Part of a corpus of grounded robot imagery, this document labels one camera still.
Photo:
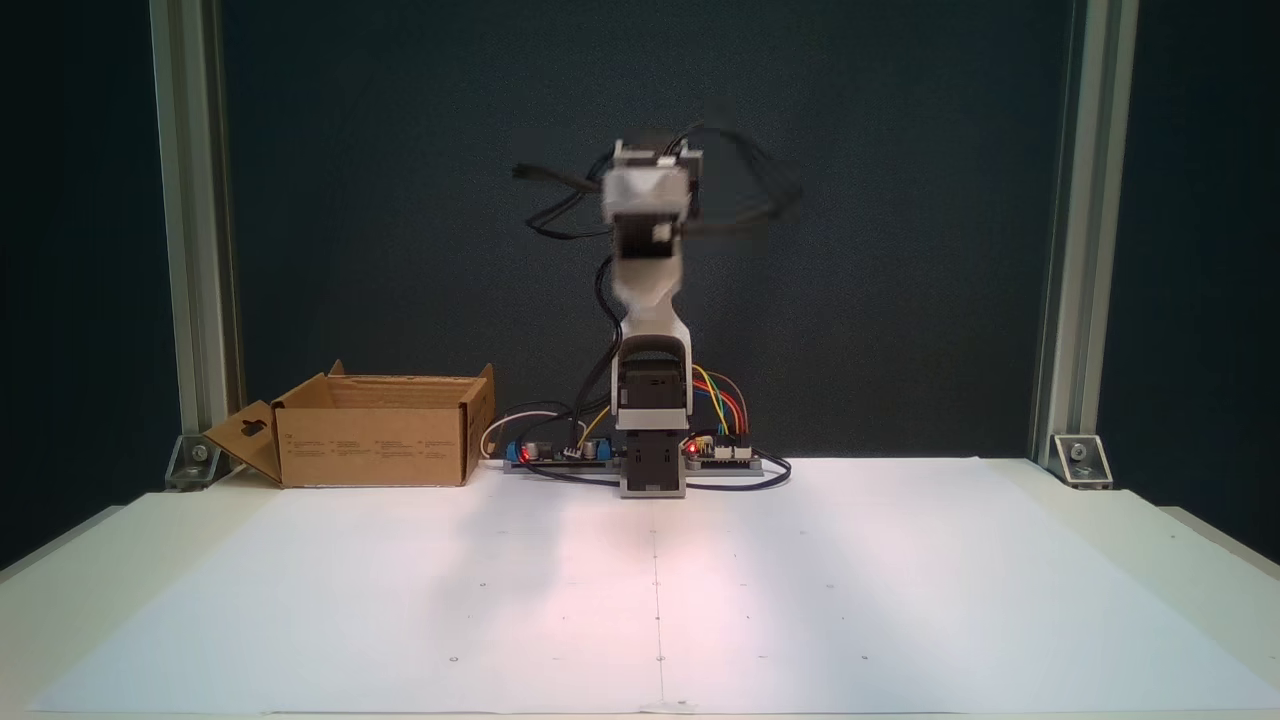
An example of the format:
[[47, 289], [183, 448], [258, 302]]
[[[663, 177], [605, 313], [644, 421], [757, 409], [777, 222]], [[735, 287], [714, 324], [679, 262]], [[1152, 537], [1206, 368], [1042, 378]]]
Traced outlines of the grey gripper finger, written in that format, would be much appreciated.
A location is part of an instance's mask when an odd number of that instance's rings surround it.
[[614, 167], [602, 179], [602, 217], [686, 217], [692, 201], [682, 167]]

